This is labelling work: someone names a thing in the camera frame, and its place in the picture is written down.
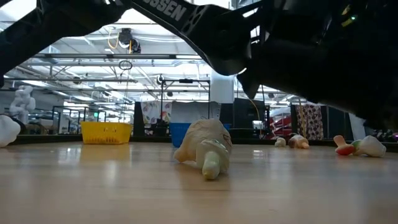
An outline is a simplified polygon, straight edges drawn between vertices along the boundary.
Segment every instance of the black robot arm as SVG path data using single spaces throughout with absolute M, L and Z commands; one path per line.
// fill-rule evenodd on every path
M 94 32 L 131 8 L 181 37 L 218 73 L 243 71 L 238 79 L 250 98 L 268 85 L 398 128 L 395 0 L 262 0 L 234 11 L 184 0 L 37 0 L 0 33 L 0 82 L 58 39 Z

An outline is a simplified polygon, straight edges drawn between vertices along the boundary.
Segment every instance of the red toy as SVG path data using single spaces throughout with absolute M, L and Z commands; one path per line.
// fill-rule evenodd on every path
M 347 144 L 343 136 L 335 136 L 333 140 L 337 145 L 337 149 L 335 150 L 337 154 L 342 156 L 348 156 L 354 153 L 355 147 L 352 144 Z

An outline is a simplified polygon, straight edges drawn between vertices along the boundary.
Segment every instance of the blue bin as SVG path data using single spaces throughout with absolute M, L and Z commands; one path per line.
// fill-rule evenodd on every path
M 170 133 L 174 147 L 180 147 L 190 123 L 170 123 Z M 230 124 L 224 124 L 224 128 L 229 130 Z

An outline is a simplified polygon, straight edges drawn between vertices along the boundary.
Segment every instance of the white plush toy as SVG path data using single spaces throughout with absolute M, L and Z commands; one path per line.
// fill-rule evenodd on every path
M 215 119 L 201 119 L 190 125 L 174 158 L 196 161 L 206 179 L 215 179 L 229 168 L 232 142 L 229 132 Z
M 24 124 L 29 122 L 29 112 L 36 108 L 36 100 L 30 97 L 32 91 L 31 86 L 20 86 L 15 92 L 14 101 L 10 105 L 11 116 L 17 116 L 18 120 Z
M 386 147 L 373 136 L 366 136 L 362 139 L 354 156 L 367 155 L 370 157 L 383 157 L 386 153 Z
M 0 115 L 0 148 L 6 147 L 17 139 L 21 127 L 10 117 Z
M 277 138 L 275 142 L 275 147 L 285 147 L 286 140 L 284 138 Z

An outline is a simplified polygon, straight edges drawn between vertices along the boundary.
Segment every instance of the plush toy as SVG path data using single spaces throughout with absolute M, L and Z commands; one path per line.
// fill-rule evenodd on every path
M 17 139 L 17 135 L 21 131 L 21 127 L 10 117 L 0 115 L 0 130 L 0 148 L 2 148 Z
M 371 157 L 383 157 L 386 153 L 386 147 L 373 136 L 366 136 L 358 143 L 358 148 L 354 156 L 367 155 Z
M 355 147 L 355 151 L 358 150 L 359 144 L 361 143 L 362 140 L 355 140 L 351 144 Z
M 232 142 L 229 132 L 215 119 L 201 119 L 190 125 L 174 158 L 195 161 L 205 179 L 213 180 L 229 168 Z
M 277 138 L 275 142 L 275 147 L 285 147 L 286 140 L 284 138 Z
M 309 149 L 310 145 L 308 144 L 308 140 L 306 138 L 296 134 L 289 139 L 289 147 L 297 149 Z
M 354 153 L 355 147 L 352 144 L 347 144 L 343 136 L 337 135 L 333 138 L 333 140 L 337 145 L 337 149 L 335 150 L 337 154 L 348 156 Z

